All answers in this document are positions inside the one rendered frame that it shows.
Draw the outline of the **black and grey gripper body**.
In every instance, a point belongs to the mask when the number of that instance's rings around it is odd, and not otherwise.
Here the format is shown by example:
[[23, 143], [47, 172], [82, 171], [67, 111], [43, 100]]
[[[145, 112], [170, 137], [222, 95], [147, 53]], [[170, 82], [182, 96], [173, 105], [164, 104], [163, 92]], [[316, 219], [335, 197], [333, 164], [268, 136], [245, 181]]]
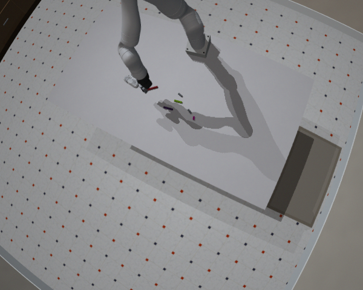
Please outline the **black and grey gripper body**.
[[145, 67], [140, 74], [138, 75], [131, 74], [130, 76], [125, 76], [123, 79], [126, 83], [128, 83], [134, 88], [138, 88], [140, 84], [144, 88], [149, 89], [152, 85], [152, 82], [149, 79], [149, 74]]

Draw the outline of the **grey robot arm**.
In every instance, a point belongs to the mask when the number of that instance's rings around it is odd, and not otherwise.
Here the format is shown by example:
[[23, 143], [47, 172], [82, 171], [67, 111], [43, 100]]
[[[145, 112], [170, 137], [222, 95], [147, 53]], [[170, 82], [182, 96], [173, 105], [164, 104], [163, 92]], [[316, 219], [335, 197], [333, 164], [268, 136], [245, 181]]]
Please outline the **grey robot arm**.
[[[137, 0], [120, 1], [122, 9], [122, 30], [117, 49], [121, 59], [131, 74], [138, 75], [143, 71], [144, 66], [143, 63], [141, 63], [139, 54], [134, 48], [139, 42], [141, 31]], [[206, 40], [204, 25], [198, 13], [188, 6], [185, 0], [144, 1], [156, 6], [161, 13], [170, 19], [179, 18], [193, 49], [200, 50], [204, 47]]]

